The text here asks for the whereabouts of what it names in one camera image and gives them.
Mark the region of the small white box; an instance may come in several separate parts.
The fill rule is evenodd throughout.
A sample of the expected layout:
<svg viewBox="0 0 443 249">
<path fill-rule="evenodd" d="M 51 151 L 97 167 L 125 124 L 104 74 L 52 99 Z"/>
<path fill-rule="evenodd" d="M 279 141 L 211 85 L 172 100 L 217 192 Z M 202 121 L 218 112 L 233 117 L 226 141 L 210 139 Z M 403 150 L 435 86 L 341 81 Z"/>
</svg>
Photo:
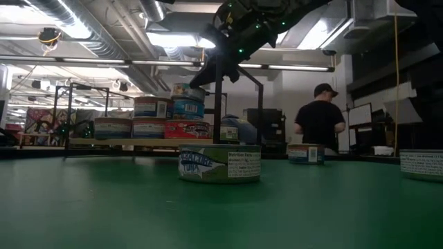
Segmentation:
<svg viewBox="0 0 443 249">
<path fill-rule="evenodd" d="M 373 146 L 372 152 L 375 156 L 394 156 L 395 149 L 388 146 Z"/>
</svg>

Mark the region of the white board panel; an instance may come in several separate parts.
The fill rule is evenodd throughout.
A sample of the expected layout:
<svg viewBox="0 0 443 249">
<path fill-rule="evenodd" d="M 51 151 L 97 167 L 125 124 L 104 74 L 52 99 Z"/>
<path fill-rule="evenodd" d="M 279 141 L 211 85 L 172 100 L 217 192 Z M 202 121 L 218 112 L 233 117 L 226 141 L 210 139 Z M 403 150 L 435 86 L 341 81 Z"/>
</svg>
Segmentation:
<svg viewBox="0 0 443 249">
<path fill-rule="evenodd" d="M 372 128 L 372 105 L 368 103 L 354 107 L 349 109 L 347 114 L 349 148 L 351 153 L 356 154 L 359 150 L 359 133 Z"/>
</svg>

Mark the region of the green tuna can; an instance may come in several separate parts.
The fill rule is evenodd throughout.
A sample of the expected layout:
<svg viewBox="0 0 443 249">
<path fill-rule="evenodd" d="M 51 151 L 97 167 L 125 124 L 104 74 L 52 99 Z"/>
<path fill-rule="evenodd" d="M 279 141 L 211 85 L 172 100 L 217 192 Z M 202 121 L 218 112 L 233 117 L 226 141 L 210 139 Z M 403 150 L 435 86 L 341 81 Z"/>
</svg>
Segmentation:
<svg viewBox="0 0 443 249">
<path fill-rule="evenodd" d="M 222 125 L 220 127 L 220 140 L 239 141 L 238 128 L 235 126 Z"/>
<path fill-rule="evenodd" d="M 257 145 L 179 146 L 179 178 L 196 183 L 252 183 L 261 175 L 261 147 Z"/>
<path fill-rule="evenodd" d="M 443 183 L 443 149 L 400 150 L 399 158 L 403 177 Z"/>
</svg>

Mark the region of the colourful patterned cloth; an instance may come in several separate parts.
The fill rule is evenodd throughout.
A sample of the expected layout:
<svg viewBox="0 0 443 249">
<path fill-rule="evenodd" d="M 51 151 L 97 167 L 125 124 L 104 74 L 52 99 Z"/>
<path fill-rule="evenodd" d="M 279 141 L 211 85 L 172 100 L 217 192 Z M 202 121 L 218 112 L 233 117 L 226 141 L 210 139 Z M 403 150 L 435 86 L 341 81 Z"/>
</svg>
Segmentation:
<svg viewBox="0 0 443 249">
<path fill-rule="evenodd" d="M 68 120 L 67 109 L 57 109 L 55 115 L 53 109 L 28 108 L 26 111 L 25 128 L 31 128 L 38 122 L 46 121 L 55 127 Z"/>
</svg>

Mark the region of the white angled board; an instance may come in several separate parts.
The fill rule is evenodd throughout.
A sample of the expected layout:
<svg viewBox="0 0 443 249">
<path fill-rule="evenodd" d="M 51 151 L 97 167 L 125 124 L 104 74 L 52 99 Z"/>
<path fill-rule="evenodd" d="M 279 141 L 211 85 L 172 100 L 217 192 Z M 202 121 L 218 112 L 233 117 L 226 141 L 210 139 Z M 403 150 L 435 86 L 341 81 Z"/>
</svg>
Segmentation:
<svg viewBox="0 0 443 249">
<path fill-rule="evenodd" d="M 399 125 L 408 125 L 422 122 L 410 98 L 385 102 L 386 113 Z"/>
</svg>

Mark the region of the blue can red stripe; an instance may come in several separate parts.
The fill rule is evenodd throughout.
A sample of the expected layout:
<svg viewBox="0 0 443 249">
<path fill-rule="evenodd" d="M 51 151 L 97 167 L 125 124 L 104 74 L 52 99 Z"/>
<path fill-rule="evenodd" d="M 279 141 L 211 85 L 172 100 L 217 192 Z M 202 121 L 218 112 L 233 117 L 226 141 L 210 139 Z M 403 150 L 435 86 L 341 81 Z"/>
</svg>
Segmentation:
<svg viewBox="0 0 443 249">
<path fill-rule="evenodd" d="M 94 138 L 126 139 L 132 135 L 132 120 L 127 118 L 102 117 L 94 120 Z"/>
<path fill-rule="evenodd" d="M 134 117 L 132 119 L 132 138 L 163 139 L 165 122 L 165 118 Z"/>
<path fill-rule="evenodd" d="M 295 164 L 322 165 L 325 161 L 325 148 L 318 144 L 289 144 L 287 154 Z"/>
<path fill-rule="evenodd" d="M 134 117 L 172 119 L 174 101 L 160 97 L 134 98 Z"/>
</svg>

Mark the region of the grey rectangular air duct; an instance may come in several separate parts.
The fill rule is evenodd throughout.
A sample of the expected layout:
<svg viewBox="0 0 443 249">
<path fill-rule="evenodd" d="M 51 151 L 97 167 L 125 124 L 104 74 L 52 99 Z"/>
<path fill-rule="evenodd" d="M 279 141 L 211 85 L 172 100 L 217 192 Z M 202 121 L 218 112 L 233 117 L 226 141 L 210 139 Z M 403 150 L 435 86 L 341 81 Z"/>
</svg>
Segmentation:
<svg viewBox="0 0 443 249">
<path fill-rule="evenodd" d="M 213 13 L 171 12 L 159 22 L 151 22 L 145 29 L 147 33 L 200 33 L 206 24 L 212 22 Z"/>
</svg>

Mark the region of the black ceiling-mounted device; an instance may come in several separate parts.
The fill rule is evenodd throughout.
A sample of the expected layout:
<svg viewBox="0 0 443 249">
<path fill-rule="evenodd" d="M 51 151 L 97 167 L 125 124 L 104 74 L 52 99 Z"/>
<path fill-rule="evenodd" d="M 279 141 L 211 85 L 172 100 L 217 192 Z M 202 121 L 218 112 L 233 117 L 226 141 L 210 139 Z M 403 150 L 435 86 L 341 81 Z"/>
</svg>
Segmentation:
<svg viewBox="0 0 443 249">
<path fill-rule="evenodd" d="M 51 51 L 57 48 L 58 42 L 62 37 L 62 32 L 56 28 L 43 28 L 38 36 L 37 40 L 42 45 L 43 56 L 48 55 Z"/>
</svg>

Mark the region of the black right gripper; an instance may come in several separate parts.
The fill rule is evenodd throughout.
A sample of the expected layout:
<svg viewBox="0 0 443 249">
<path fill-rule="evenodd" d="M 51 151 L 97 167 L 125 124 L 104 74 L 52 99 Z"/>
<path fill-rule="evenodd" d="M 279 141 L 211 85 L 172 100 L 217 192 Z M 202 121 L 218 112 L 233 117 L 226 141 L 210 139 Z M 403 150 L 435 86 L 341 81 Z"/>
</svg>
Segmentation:
<svg viewBox="0 0 443 249">
<path fill-rule="evenodd" d="M 195 89 L 217 81 L 222 69 L 232 83 L 239 79 L 238 63 L 249 60 L 250 56 L 263 45 L 275 48 L 277 32 L 271 24 L 256 11 L 219 11 L 218 25 L 207 25 L 207 40 L 215 45 L 215 54 L 204 62 L 200 71 L 191 79 L 190 87 Z"/>
</svg>

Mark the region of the red albacore tuna can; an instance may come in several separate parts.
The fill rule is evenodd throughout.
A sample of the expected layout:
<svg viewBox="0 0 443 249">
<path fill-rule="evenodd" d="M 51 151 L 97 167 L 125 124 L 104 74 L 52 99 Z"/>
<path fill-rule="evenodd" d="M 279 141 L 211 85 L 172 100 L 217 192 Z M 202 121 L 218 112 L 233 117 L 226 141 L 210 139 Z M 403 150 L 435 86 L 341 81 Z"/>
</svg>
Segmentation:
<svg viewBox="0 0 443 249">
<path fill-rule="evenodd" d="M 209 139 L 210 125 L 198 120 L 168 120 L 165 139 Z"/>
</svg>

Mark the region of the fluorescent light strip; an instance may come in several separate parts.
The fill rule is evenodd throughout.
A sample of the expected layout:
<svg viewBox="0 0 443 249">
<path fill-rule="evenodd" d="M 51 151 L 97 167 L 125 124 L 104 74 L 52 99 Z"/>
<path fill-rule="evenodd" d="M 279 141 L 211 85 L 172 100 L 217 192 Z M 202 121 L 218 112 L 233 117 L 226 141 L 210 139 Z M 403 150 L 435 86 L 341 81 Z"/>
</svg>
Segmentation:
<svg viewBox="0 0 443 249">
<path fill-rule="evenodd" d="M 96 58 L 74 58 L 74 57 L 46 57 L 25 55 L 0 55 L 0 62 L 6 64 L 23 64 L 39 66 L 56 66 L 66 64 L 67 66 L 85 67 L 109 67 L 128 68 L 129 66 L 184 66 L 202 67 L 203 62 L 193 61 L 169 61 L 169 60 L 130 60 L 130 59 L 96 59 Z M 274 70 L 274 71 L 312 71 L 331 73 L 334 67 L 328 66 L 305 66 L 305 65 L 277 65 L 277 64 L 238 64 L 245 69 Z"/>
</svg>

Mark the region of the black background rack frame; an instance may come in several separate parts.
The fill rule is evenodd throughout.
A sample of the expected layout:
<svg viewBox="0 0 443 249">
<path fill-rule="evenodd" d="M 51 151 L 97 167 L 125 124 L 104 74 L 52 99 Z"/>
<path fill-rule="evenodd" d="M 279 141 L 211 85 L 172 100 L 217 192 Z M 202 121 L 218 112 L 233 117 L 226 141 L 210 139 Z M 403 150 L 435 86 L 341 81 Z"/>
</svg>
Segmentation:
<svg viewBox="0 0 443 249">
<path fill-rule="evenodd" d="M 134 97 L 132 97 L 132 96 L 110 91 L 110 88 L 108 88 L 108 87 L 89 86 L 89 85 L 81 84 L 81 83 L 77 83 L 77 82 L 69 83 L 68 86 L 64 86 L 64 85 L 63 86 L 56 86 L 55 87 L 55 99 L 54 99 L 54 104 L 53 104 L 53 123 L 55 123 L 55 114 L 56 114 L 57 107 L 58 107 L 58 100 L 62 97 L 62 94 L 58 93 L 58 91 L 60 89 L 66 89 L 67 93 L 68 93 L 68 107 L 67 107 L 67 121 L 66 121 L 67 124 L 66 124 L 66 132 L 64 132 L 64 134 L 63 134 L 65 156 L 68 156 L 68 152 L 70 149 L 70 141 L 71 141 L 70 130 L 72 127 L 71 126 L 71 112 L 74 109 L 74 106 L 73 106 L 74 90 L 79 90 L 79 91 L 94 90 L 94 91 L 98 91 L 99 93 L 105 93 L 105 110 L 103 111 L 105 117 L 108 117 L 108 112 L 110 110 L 109 100 L 110 100 L 111 95 L 120 96 L 124 100 L 133 100 L 134 99 Z"/>
</svg>

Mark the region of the person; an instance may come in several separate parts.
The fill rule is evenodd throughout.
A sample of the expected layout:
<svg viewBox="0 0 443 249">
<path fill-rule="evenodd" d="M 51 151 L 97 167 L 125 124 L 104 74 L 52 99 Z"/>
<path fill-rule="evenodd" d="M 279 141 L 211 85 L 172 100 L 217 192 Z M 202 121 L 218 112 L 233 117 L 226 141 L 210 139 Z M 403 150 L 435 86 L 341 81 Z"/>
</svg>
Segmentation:
<svg viewBox="0 0 443 249">
<path fill-rule="evenodd" d="M 221 119 L 223 125 L 237 127 L 238 138 L 241 143 L 255 145 L 257 142 L 257 129 L 247 120 L 228 114 Z"/>
<path fill-rule="evenodd" d="M 346 125 L 341 110 L 332 102 L 337 95 L 330 84 L 319 84 L 314 100 L 302 106 L 294 120 L 294 132 L 302 136 L 302 143 L 322 145 L 330 156 L 338 154 L 336 135 L 345 131 Z"/>
</svg>

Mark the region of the white hanging cloth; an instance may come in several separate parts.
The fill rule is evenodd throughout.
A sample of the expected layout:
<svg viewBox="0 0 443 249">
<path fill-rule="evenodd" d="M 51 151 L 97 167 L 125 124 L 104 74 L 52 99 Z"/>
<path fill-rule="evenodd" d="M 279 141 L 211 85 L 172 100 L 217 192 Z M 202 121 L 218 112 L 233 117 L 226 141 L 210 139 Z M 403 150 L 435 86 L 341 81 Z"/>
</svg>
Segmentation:
<svg viewBox="0 0 443 249">
<path fill-rule="evenodd" d="M 132 119 L 133 118 L 133 111 L 122 111 L 122 110 L 113 110 L 107 112 L 108 118 L 126 118 L 126 119 Z"/>
</svg>

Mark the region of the green table mat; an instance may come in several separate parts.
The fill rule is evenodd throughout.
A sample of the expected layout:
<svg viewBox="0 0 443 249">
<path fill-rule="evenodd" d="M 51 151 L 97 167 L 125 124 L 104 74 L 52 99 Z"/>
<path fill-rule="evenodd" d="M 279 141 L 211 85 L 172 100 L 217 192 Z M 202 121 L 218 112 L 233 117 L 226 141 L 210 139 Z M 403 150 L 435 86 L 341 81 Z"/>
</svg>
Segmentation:
<svg viewBox="0 0 443 249">
<path fill-rule="evenodd" d="M 260 181 L 182 181 L 174 158 L 0 162 L 0 248 L 443 249 L 443 184 L 396 165 L 262 162 Z"/>
</svg>

